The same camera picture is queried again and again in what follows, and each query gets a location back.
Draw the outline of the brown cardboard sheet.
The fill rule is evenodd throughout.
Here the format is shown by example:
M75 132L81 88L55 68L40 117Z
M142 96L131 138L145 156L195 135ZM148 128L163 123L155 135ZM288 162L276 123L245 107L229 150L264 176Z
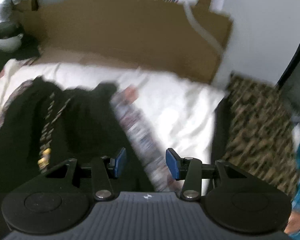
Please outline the brown cardboard sheet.
M165 70L210 83L222 57L190 25L184 8L159 0L67 0L15 11L44 48Z

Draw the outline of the leopard print garment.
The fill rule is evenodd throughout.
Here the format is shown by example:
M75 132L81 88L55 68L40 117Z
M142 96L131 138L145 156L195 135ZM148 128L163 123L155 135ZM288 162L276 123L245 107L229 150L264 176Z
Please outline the leopard print garment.
M211 162L228 161L294 197L299 174L280 91L239 75L230 77L226 91L216 108Z

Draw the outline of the white bear print duvet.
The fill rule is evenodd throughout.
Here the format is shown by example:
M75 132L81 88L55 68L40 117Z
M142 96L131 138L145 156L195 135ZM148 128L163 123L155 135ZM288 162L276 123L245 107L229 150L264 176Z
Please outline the white bear print duvet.
M0 112L22 83L38 77L62 90L92 90L103 82L114 83L119 92L114 112L136 152L145 156L154 147L165 163L166 149L173 148L182 157L211 163L215 110L224 96L219 90L169 72L68 63L27 66L10 60L0 78Z

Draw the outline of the grey plush toy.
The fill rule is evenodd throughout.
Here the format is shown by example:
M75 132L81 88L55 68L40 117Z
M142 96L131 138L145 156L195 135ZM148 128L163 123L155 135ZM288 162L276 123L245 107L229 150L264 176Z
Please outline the grey plush toy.
M14 22L0 23L0 52L15 52L22 44L24 31L21 25Z

